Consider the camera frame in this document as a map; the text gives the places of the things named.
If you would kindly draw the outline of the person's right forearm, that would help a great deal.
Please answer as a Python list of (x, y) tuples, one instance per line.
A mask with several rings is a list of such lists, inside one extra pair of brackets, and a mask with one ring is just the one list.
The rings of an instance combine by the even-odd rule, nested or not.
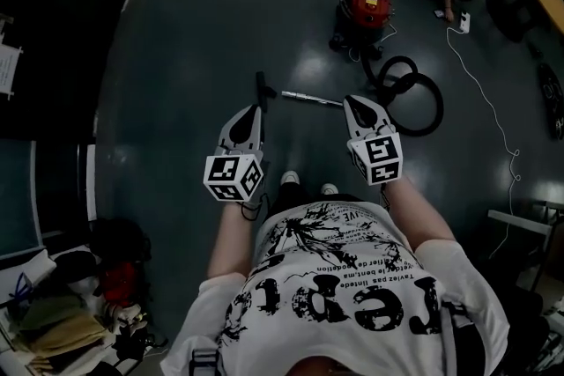
[(383, 193), (392, 221), (413, 251), (430, 240), (456, 240), (442, 215), (406, 177), (387, 183)]

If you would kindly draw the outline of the red vacuum cleaner body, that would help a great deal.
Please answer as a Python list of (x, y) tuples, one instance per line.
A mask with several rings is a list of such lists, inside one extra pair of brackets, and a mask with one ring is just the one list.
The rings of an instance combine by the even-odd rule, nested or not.
[(338, 0), (329, 41), (333, 51), (374, 45), (390, 22), (390, 0)]

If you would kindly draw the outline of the black trousers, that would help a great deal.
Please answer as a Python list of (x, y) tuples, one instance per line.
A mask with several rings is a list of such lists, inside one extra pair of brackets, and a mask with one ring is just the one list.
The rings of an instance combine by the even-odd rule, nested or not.
[(266, 218), (270, 218), (301, 205), (324, 201), (361, 202), (361, 199), (354, 195), (339, 193), (310, 195), (302, 185), (296, 182), (287, 182), (279, 187), (278, 197), (269, 208)]

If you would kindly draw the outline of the yellow folded cloth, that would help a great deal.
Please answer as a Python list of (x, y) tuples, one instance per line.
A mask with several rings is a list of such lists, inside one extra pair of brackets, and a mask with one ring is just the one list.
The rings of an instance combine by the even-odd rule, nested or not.
[(30, 342), (29, 349), (34, 354), (30, 365), (38, 371), (51, 371), (49, 358), (90, 346), (107, 335), (107, 329), (93, 315), (77, 313), (49, 326)]

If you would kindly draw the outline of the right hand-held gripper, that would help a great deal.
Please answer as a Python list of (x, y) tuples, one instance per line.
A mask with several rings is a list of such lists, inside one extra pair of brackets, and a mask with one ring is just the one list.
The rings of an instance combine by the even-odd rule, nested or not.
[(365, 182), (374, 186), (399, 179), (402, 146), (386, 110), (357, 95), (347, 95), (343, 107), (350, 136), (347, 149)]

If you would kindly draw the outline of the red cloth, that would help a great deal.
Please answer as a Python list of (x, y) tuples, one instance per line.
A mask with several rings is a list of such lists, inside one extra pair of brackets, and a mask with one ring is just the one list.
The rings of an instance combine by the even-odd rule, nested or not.
[(136, 303), (138, 273), (132, 262), (116, 262), (99, 273), (99, 288), (111, 305), (128, 307)]

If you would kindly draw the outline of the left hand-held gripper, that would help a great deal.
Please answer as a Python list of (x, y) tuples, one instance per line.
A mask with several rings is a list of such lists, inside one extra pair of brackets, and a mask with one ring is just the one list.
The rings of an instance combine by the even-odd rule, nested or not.
[(263, 180), (263, 111), (250, 105), (221, 129), (205, 161), (203, 184), (219, 202), (246, 203)]

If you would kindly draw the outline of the person's left forearm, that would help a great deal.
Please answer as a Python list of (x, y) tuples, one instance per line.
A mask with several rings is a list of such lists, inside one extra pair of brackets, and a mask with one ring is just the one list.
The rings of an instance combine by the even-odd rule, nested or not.
[(252, 268), (253, 225), (251, 210), (238, 203), (225, 203), (218, 234), (208, 264), (207, 277), (233, 273), (248, 276)]

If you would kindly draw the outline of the white framed glass panel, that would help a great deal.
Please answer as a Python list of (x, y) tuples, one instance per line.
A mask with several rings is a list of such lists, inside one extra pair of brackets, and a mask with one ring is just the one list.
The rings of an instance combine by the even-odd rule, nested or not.
[(84, 241), (96, 218), (95, 152), (0, 138), (0, 262)]

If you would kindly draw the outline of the vacuum wand with floor nozzle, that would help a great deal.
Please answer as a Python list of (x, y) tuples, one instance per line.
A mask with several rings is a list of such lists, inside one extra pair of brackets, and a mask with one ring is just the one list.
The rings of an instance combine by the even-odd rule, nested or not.
[(315, 102), (325, 106), (333, 106), (333, 107), (342, 107), (343, 103), (335, 100), (327, 100), (324, 98), (308, 95), (305, 93), (300, 92), (289, 92), (289, 91), (282, 91), (281, 95), (285, 98), (292, 99), (292, 100), (300, 100), (306, 102)]

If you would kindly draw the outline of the white printed t-shirt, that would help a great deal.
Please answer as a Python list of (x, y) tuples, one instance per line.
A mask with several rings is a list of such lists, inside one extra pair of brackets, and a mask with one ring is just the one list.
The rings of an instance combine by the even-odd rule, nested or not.
[(381, 206), (324, 201), (265, 221), (248, 276), (201, 283), (164, 376), (286, 376), (329, 358), (360, 376), (490, 376), (500, 301), (455, 241), (413, 251)]

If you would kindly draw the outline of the white table frame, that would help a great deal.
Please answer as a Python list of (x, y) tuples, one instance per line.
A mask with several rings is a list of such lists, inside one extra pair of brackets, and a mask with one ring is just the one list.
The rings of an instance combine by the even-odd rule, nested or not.
[(517, 287), (558, 298), (564, 296), (564, 204), (546, 202), (541, 210), (541, 220), (489, 210), (489, 219), (505, 225), (489, 258), (509, 271)]

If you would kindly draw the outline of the green folded cloth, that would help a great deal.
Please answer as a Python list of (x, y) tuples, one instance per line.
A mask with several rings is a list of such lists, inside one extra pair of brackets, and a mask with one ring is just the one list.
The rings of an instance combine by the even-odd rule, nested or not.
[(83, 301), (76, 295), (35, 299), (19, 323), (19, 328), (38, 330), (82, 312)]

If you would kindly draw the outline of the black swivel chair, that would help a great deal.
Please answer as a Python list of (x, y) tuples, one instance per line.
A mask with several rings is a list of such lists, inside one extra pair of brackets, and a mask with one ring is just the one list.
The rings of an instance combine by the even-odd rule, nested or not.
[(538, 24), (531, 0), (486, 0), (487, 11), (499, 31), (510, 41), (519, 43)]

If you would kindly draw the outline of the small white notched board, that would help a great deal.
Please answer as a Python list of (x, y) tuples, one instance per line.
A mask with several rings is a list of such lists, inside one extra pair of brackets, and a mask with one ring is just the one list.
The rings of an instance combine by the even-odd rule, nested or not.
[(0, 43), (0, 94), (5, 94), (10, 100), (14, 95), (12, 85), (22, 48), (13, 48)]

